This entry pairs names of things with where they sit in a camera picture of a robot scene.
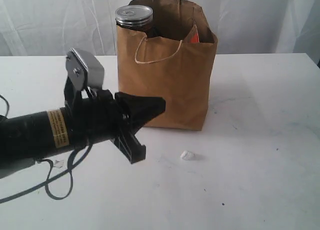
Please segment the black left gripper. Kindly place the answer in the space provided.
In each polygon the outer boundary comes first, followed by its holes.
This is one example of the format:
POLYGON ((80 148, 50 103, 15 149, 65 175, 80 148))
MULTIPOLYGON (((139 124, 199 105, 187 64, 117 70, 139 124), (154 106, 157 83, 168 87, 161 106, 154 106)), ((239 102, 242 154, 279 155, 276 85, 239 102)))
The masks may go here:
POLYGON ((83 150, 88 145, 111 141, 131 164, 146 158, 146 146, 135 134, 147 123, 163 114, 166 101, 162 97, 137 96, 109 90, 98 90, 82 98, 67 78, 64 86, 62 115, 69 145, 65 151, 83 150))

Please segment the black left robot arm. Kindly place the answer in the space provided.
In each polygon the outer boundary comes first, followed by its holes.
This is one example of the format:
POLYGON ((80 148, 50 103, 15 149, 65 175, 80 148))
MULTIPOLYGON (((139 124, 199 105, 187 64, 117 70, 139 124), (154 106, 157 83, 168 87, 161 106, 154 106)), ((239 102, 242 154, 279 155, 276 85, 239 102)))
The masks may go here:
POLYGON ((67 80, 65 105, 3 119, 0 124, 0 167, 23 168, 37 160, 69 151, 80 151, 90 144, 111 141, 131 164, 146 158, 146 147, 136 133, 164 113, 162 97, 136 96, 109 90, 89 91, 88 97, 67 80))

